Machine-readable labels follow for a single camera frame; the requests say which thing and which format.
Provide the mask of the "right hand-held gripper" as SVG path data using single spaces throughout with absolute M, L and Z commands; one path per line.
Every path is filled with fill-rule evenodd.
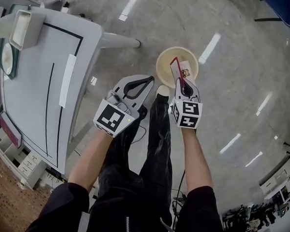
M 171 115 L 177 127 L 196 129 L 202 113 L 200 93 L 192 82 L 185 82 L 184 93 L 183 83 L 183 79 L 178 77 L 175 84 L 175 97 L 172 101 Z

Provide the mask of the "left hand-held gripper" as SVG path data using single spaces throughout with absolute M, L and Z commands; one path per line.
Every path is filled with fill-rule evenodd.
M 116 137 L 139 118 L 138 111 L 151 91 L 155 79 L 148 75 L 123 77 L 108 92 L 94 116 L 94 125 L 111 137 Z

